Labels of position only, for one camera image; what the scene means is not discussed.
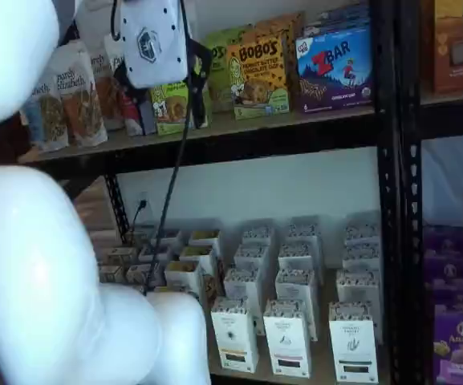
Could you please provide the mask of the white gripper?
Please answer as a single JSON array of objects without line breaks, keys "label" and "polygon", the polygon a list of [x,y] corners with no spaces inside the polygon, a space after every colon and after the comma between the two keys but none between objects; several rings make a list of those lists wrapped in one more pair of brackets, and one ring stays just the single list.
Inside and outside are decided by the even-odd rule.
[{"label": "white gripper", "polygon": [[121,2],[120,34],[124,60],[114,70],[114,78],[124,94],[134,96],[135,88],[176,83],[188,75],[189,109],[194,128],[199,129],[206,117],[203,91],[211,70],[212,52],[192,38],[187,50],[181,3]]}]

